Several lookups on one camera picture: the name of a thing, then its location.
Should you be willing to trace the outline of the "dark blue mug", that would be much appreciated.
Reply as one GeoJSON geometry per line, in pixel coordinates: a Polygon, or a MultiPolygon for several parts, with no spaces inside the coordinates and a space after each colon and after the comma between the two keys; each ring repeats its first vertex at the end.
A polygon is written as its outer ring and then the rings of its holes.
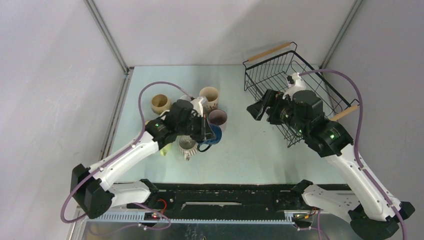
{"type": "Polygon", "coordinates": [[[217,145],[222,139],[223,132],[218,125],[211,124],[206,131],[206,140],[197,143],[197,150],[200,153],[208,151],[213,145],[217,145]]]}

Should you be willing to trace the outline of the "white ribbed cup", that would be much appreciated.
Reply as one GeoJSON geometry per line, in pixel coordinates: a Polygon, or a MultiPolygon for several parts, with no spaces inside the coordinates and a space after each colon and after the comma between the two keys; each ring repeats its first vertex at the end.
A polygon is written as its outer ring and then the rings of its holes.
{"type": "Polygon", "coordinates": [[[178,140],[178,148],[184,160],[189,161],[198,152],[198,143],[188,135],[182,135],[178,140]]]}

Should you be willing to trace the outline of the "lilac mug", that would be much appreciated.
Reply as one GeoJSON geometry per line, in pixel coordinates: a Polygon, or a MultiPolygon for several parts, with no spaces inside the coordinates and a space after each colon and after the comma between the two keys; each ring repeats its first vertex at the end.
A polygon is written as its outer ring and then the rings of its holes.
{"type": "Polygon", "coordinates": [[[218,126],[222,132],[226,130],[228,115],[224,110],[214,109],[208,115],[211,124],[218,126]]]}

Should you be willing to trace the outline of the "floral patterned mug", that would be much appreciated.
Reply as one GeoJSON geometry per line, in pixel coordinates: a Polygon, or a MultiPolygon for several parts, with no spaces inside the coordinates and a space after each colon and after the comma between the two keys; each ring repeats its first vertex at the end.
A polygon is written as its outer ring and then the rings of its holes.
{"type": "Polygon", "coordinates": [[[200,90],[199,95],[201,97],[206,97],[207,103],[205,104],[205,107],[208,111],[213,111],[218,108],[220,97],[218,89],[212,86],[207,86],[200,90]]]}

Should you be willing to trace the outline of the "small white cup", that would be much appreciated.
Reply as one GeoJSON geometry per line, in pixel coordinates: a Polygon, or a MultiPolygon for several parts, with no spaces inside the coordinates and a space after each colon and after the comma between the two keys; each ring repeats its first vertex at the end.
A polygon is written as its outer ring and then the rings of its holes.
{"type": "Polygon", "coordinates": [[[183,95],[179,98],[180,100],[191,102],[193,99],[189,95],[183,95]]]}

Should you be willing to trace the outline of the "light green mug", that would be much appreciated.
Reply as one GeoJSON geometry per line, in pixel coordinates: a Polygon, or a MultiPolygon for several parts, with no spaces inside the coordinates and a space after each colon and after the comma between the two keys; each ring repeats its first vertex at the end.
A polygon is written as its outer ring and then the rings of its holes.
{"type": "Polygon", "coordinates": [[[165,145],[159,152],[162,157],[165,157],[167,153],[171,150],[172,143],[165,145]]]}

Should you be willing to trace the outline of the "beige ceramic cup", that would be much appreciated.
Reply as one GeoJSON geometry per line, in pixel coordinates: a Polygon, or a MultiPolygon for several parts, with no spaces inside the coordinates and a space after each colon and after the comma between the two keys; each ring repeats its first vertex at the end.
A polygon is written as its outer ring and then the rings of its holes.
{"type": "Polygon", "coordinates": [[[164,94],[155,95],[150,102],[152,111],[160,115],[171,108],[172,101],[164,94]]]}

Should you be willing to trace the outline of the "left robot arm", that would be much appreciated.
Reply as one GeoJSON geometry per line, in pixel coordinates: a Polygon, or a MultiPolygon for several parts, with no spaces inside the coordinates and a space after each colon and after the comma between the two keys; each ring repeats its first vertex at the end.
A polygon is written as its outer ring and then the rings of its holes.
{"type": "Polygon", "coordinates": [[[192,101],[179,99],[169,110],[148,121],[140,134],[119,151],[89,167],[75,166],[71,172],[70,197],[90,219],[100,217],[115,206],[156,206],[157,188],[149,180],[130,183],[118,183],[117,180],[141,160],[173,143],[178,136],[189,136],[197,143],[215,139],[218,134],[207,120],[206,102],[204,96],[192,101]]]}

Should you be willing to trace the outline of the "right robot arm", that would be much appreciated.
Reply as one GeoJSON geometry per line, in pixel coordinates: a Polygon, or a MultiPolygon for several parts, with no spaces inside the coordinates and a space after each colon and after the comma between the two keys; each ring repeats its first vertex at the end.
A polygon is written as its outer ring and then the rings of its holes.
{"type": "Polygon", "coordinates": [[[392,196],[356,152],[353,138],[338,122],[326,118],[323,102],[311,90],[293,94],[268,89],[247,111],[259,121],[267,114],[272,125],[286,125],[301,134],[307,146],[334,166],[353,196],[325,190],[311,181],[298,183],[291,204],[316,207],[347,222],[364,240],[386,240],[405,229],[414,206],[392,196]]]}

